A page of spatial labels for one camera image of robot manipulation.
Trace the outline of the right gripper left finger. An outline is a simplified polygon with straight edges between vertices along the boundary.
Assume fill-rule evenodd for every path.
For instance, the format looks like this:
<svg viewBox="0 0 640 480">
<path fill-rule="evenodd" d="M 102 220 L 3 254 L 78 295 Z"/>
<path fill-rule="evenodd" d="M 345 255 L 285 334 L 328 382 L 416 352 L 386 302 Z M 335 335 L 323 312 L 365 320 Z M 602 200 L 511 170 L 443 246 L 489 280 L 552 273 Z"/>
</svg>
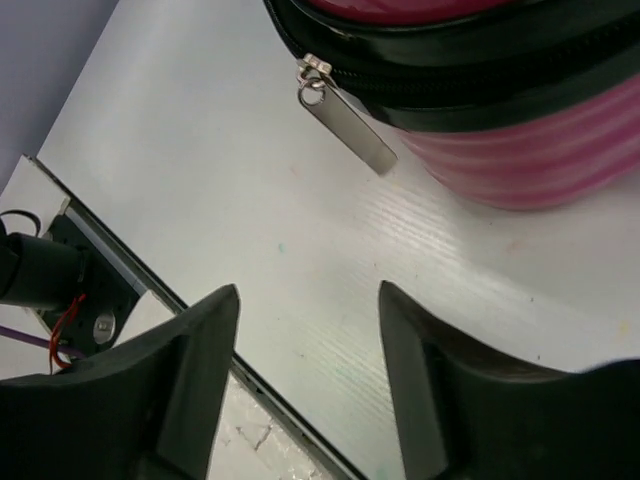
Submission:
<svg viewBox="0 0 640 480">
<path fill-rule="evenodd" d="M 64 371 L 2 381 L 2 478 L 206 478 L 238 320 L 226 285 Z"/>
</svg>

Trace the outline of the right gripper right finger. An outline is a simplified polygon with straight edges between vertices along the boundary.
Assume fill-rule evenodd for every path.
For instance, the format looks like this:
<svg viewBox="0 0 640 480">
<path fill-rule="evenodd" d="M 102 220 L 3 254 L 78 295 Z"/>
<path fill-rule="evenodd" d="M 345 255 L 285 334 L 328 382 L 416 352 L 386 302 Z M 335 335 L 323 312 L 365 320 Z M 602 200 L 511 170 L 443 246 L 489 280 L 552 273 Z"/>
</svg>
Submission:
<svg viewBox="0 0 640 480">
<path fill-rule="evenodd" d="M 639 363 L 545 368 L 467 335 L 395 284 L 379 324 L 409 479 L 635 479 Z"/>
</svg>

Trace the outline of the pink and teal suitcase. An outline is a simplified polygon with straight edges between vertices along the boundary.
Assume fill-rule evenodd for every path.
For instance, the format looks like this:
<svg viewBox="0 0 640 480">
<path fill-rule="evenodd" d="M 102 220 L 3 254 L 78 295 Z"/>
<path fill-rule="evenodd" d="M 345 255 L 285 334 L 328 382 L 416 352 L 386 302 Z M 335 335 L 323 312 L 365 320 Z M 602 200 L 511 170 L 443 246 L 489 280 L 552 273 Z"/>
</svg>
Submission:
<svg viewBox="0 0 640 480">
<path fill-rule="evenodd" d="M 635 1 L 269 1 L 297 99 L 378 174 L 392 128 L 452 192 L 556 206 L 639 166 Z"/>
</svg>

